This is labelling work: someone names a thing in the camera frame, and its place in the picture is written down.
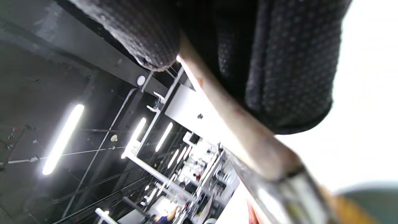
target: white wall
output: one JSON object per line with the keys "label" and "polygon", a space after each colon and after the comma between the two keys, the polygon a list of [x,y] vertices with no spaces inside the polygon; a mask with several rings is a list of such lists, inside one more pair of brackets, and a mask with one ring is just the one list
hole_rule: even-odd
{"label": "white wall", "polygon": [[165,196],[159,196],[159,199],[151,206],[148,213],[150,215],[167,216],[168,213],[174,209],[176,205],[171,203]]}
{"label": "white wall", "polygon": [[[199,114],[203,115],[202,119],[197,118]],[[178,87],[165,115],[213,144],[220,141],[218,114],[202,101],[198,93],[184,85]]]}

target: steel beam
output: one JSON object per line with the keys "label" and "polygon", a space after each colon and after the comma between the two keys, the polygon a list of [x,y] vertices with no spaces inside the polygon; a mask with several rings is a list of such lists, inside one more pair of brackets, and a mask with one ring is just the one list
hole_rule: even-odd
{"label": "steel beam", "polygon": [[[135,91],[134,92],[134,98],[131,100],[131,103],[129,104],[128,108],[127,108],[127,113],[123,114],[123,116],[120,118],[120,122],[119,125],[117,126],[117,129],[123,129],[126,128],[126,124],[131,124],[131,120],[133,119],[135,113],[135,109],[137,108],[139,102],[141,101],[143,97],[143,93],[140,91]],[[109,165],[109,160],[108,158],[110,157],[110,155],[112,154],[112,150],[107,150],[105,152],[105,155],[102,157],[99,165],[96,167],[96,170],[93,174],[93,176],[90,178],[90,182],[89,184],[94,183],[95,181],[97,181],[97,178],[100,176],[100,174],[102,173],[102,171],[104,169],[106,169],[107,165]],[[126,177],[131,173],[131,172],[126,172],[127,170],[131,170],[133,167],[135,166],[135,164],[133,162],[129,162],[125,168],[124,173],[120,176],[116,186],[114,187],[114,190],[112,192],[115,192],[119,189],[121,189],[123,187],[124,184],[124,180],[126,179]],[[82,196],[80,197],[78,203],[76,204],[76,206],[74,206],[74,211],[77,211],[79,208],[82,207],[83,203],[86,201],[87,196],[89,195],[89,191],[86,191],[82,194]]]}
{"label": "steel beam", "polygon": [[[135,92],[136,90],[138,90],[138,89],[137,89],[137,88],[133,88],[133,89],[131,89],[130,92],[127,94],[127,97],[126,97],[125,101],[123,102],[122,106],[120,107],[120,109],[119,109],[118,113],[116,114],[115,118],[113,119],[113,122],[112,122],[111,126],[109,127],[109,130],[111,130],[111,129],[113,128],[113,125],[115,124],[116,120],[118,119],[119,115],[121,114],[123,108],[125,107],[127,101],[129,100],[130,96],[131,96],[131,95],[133,94],[133,92]],[[78,191],[78,190],[80,189],[80,187],[82,186],[82,184],[83,184],[84,180],[86,179],[86,176],[87,176],[87,174],[88,174],[88,172],[89,172],[91,166],[93,165],[94,160],[96,159],[96,157],[97,157],[97,155],[98,155],[98,152],[100,151],[100,149],[101,149],[102,145],[104,144],[105,140],[107,139],[108,135],[109,135],[109,132],[107,132],[107,133],[105,134],[105,137],[103,138],[103,140],[102,140],[100,146],[98,147],[98,150],[96,151],[96,153],[94,154],[93,158],[91,159],[91,162],[90,162],[90,164],[88,165],[88,167],[87,167],[87,169],[86,169],[86,172],[84,173],[82,179],[80,180],[80,183],[79,183],[78,187],[76,188],[76,191]],[[75,196],[73,196],[73,197],[70,199],[70,201],[69,201],[69,203],[68,203],[68,206],[66,207],[66,209],[65,209],[65,211],[64,211],[64,213],[63,213],[63,215],[62,215],[63,218],[66,216],[66,214],[68,214],[68,211],[69,211],[70,207],[72,206],[72,203],[73,203],[73,200],[74,200],[74,199],[75,199]]]}

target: cable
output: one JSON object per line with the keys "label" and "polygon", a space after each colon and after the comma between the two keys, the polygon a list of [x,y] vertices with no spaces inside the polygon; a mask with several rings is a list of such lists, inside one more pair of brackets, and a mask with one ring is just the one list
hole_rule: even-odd
{"label": "cable", "polygon": [[[122,148],[126,148],[126,146],[116,147],[115,149],[122,149]],[[76,154],[81,154],[81,153],[103,151],[103,150],[107,150],[107,149],[96,149],[96,150],[89,150],[89,151],[83,151],[83,152],[67,153],[67,154],[61,155],[61,157],[62,156],[66,156],[66,155],[76,155]],[[31,159],[21,159],[21,160],[8,161],[8,163],[11,164],[11,163],[35,162],[35,161],[42,160],[42,159],[48,159],[48,157],[37,157],[36,159],[35,159],[35,157],[33,157]]]}

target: round light fixture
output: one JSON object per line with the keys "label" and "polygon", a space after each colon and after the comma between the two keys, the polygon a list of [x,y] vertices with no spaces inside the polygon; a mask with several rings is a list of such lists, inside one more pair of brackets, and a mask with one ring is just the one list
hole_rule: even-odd
{"label": "round light fixture", "polygon": [[138,86],[142,86],[144,83],[145,83],[145,76],[143,76],[143,75],[140,75],[140,76],[138,76],[138,78],[137,78],[137,85]]}

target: printed number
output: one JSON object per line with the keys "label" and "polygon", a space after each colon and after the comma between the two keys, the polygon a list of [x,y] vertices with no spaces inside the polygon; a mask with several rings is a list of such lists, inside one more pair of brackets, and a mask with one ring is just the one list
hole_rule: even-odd
{"label": "printed number", "polygon": [[135,154],[137,153],[137,150],[138,150],[138,146],[134,145],[134,146],[133,146],[133,149],[131,150],[131,153],[132,153],[133,155],[135,155]]}

